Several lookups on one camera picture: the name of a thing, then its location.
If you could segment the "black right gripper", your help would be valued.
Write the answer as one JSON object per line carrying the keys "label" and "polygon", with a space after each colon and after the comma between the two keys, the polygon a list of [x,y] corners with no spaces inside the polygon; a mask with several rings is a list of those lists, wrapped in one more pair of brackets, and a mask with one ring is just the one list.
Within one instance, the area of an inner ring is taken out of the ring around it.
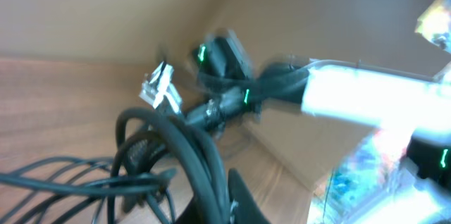
{"label": "black right gripper", "polygon": [[218,130],[246,113],[260,110],[261,102],[251,100],[249,89],[229,89],[191,108],[185,115],[185,122],[208,132]]}

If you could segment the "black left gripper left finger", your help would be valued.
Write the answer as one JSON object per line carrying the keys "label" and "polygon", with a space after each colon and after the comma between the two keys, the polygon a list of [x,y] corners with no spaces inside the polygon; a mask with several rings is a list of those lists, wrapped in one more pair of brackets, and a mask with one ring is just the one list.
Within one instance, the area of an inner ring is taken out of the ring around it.
{"label": "black left gripper left finger", "polygon": [[214,224],[218,223],[218,204],[215,196],[196,196],[190,200],[186,209],[177,217],[175,224]]}

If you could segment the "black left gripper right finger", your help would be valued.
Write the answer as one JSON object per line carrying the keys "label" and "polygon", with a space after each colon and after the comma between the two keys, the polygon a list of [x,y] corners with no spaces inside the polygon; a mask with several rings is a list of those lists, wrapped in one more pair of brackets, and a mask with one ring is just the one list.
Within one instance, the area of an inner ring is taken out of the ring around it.
{"label": "black left gripper right finger", "polygon": [[237,169],[228,171],[228,191],[230,197],[230,223],[270,224],[259,209],[251,192]]}

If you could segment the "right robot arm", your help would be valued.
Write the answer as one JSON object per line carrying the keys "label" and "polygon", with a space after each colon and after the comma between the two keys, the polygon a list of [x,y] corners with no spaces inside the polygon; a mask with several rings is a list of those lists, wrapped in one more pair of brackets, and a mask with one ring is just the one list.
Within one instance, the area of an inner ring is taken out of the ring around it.
{"label": "right robot arm", "polygon": [[306,187],[315,187],[337,160],[357,143],[357,128],[386,123],[409,131],[406,155],[423,179],[443,182],[450,169],[450,98],[442,86],[420,75],[386,68],[358,67],[320,60],[303,66],[271,63],[254,77],[241,43],[231,36],[210,36],[190,55],[198,79],[210,95],[221,98],[221,120],[265,108],[340,120],[344,136],[334,136],[325,151],[310,151],[312,169],[302,166],[296,149],[270,150]]}

